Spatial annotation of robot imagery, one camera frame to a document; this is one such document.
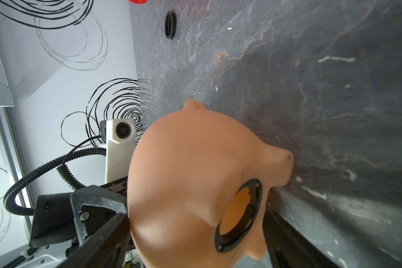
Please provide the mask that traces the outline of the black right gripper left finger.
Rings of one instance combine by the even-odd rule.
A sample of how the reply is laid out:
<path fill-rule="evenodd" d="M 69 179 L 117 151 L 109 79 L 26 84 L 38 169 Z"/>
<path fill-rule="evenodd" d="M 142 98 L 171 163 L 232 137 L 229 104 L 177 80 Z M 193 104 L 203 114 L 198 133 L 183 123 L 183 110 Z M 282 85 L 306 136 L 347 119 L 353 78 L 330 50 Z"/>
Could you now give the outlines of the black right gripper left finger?
<path fill-rule="evenodd" d="M 125 263 L 129 241 L 129 218 L 123 213 L 118 213 L 59 267 L 121 268 Z"/>

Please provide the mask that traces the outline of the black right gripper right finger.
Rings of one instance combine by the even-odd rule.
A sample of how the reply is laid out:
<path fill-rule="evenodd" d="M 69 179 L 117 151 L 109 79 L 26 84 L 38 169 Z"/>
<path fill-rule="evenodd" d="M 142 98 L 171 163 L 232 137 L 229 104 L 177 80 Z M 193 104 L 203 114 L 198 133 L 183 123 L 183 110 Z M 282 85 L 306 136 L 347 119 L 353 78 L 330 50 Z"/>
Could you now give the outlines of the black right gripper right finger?
<path fill-rule="evenodd" d="M 262 223 L 274 268 L 336 268 L 337 265 L 312 245 L 283 217 L 266 211 Z"/>

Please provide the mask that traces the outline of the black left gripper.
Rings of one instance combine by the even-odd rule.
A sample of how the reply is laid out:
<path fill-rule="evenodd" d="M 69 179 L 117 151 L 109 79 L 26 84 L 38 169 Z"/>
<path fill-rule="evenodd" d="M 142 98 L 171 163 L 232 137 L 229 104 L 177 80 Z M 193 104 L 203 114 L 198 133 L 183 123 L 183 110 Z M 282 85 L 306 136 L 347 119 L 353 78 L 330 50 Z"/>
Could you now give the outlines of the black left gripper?
<path fill-rule="evenodd" d="M 127 214 L 127 178 L 72 193 L 40 195 L 32 221 L 30 246 L 40 248 L 77 239 L 83 246 L 117 213 Z"/>

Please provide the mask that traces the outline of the dark pink piggy bank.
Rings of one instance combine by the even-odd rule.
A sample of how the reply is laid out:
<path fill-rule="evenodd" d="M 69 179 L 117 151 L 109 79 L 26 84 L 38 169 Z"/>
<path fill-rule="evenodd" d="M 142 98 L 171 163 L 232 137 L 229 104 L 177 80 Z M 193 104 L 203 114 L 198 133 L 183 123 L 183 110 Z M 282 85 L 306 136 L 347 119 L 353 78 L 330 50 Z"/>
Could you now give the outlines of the dark pink piggy bank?
<path fill-rule="evenodd" d="M 271 188 L 290 181 L 293 154 L 235 119 L 187 100 L 138 142 L 128 174 L 131 234 L 148 268 L 232 268 L 268 252 Z"/>

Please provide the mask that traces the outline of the red piggy bank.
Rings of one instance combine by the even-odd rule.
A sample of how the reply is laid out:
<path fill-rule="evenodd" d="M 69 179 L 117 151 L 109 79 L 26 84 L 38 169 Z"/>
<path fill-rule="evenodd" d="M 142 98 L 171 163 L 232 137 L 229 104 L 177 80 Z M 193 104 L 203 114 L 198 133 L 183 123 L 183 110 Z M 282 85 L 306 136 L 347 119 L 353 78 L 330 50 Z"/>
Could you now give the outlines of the red piggy bank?
<path fill-rule="evenodd" d="M 129 0 L 131 3 L 135 4 L 145 4 L 148 0 Z"/>

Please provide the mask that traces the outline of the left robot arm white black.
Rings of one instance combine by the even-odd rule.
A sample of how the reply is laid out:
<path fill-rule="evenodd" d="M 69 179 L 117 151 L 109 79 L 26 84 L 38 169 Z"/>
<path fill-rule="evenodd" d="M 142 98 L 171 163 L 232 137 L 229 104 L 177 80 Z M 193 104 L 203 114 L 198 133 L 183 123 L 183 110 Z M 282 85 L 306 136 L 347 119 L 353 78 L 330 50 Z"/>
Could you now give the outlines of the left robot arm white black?
<path fill-rule="evenodd" d="M 126 178 L 72 193 L 41 195 L 29 249 L 9 268 L 121 268 L 134 244 L 126 218 Z"/>

